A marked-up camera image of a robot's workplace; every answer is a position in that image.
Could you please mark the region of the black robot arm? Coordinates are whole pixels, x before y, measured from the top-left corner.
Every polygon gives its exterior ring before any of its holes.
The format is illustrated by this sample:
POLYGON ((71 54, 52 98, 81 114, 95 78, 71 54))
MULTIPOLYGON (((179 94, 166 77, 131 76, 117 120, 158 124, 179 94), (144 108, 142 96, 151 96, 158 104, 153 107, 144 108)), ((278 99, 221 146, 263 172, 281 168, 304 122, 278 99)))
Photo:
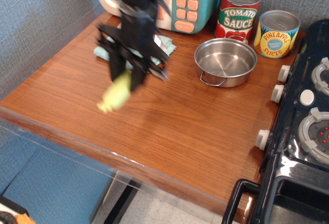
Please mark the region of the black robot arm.
POLYGON ((109 53, 111 80, 116 80, 132 65, 130 91, 141 85, 148 73, 167 80, 165 63, 169 56, 154 42, 158 31, 156 19, 158 7, 169 8, 163 0, 121 0, 121 28, 100 24, 99 45, 109 53))

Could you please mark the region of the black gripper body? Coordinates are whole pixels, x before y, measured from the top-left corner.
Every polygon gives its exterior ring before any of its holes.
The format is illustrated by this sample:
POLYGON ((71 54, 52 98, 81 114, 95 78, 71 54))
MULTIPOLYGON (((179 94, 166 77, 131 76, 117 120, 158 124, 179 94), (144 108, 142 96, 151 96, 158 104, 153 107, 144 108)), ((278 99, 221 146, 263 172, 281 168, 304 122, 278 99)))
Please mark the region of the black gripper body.
POLYGON ((110 50, 120 50, 124 53, 126 62, 131 60, 148 60, 149 73, 155 75, 161 80, 167 80, 168 74, 166 68, 156 66, 151 57, 160 60, 165 64, 169 56, 156 45, 153 36, 158 29, 156 26, 157 8, 141 9, 120 9, 121 11, 121 28, 116 28, 107 24, 99 24, 101 38, 99 44, 107 52, 110 50), (106 38, 110 36, 114 42, 109 42, 106 38), (141 58, 132 54, 130 49, 138 51, 141 58))

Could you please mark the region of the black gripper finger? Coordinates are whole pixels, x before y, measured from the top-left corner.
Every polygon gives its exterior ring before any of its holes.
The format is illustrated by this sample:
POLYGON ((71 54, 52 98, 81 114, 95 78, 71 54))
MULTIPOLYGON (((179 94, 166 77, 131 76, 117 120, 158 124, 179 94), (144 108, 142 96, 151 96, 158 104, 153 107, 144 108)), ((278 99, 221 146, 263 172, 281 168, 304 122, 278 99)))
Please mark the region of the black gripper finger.
POLYGON ((126 58, 120 50, 110 50, 109 54, 109 69, 111 80, 117 79, 126 69, 126 58))
POLYGON ((139 85, 144 83, 146 75, 149 73, 149 62, 148 60, 131 60, 132 65, 131 73, 131 92, 133 92, 139 85))

